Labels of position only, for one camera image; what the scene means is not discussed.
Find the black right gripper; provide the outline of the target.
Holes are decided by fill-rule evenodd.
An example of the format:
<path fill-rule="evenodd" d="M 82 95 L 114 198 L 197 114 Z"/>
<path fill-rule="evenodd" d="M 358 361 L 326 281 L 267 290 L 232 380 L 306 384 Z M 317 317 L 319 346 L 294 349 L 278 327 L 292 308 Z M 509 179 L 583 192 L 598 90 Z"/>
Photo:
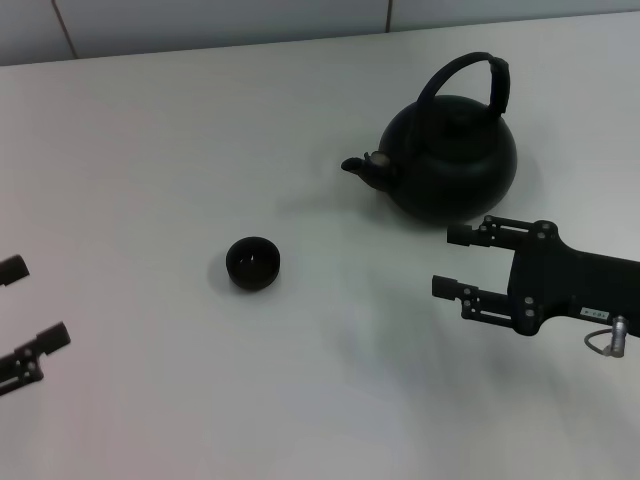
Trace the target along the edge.
<path fill-rule="evenodd" d="M 447 242 L 459 246 L 513 249 L 505 293 L 482 290 L 434 275 L 432 295 L 459 300 L 461 317 L 536 335 L 554 317 L 610 325 L 616 317 L 639 336 L 639 263 L 576 250 L 551 221 L 524 222 L 486 216 L 479 227 L 452 225 Z"/>

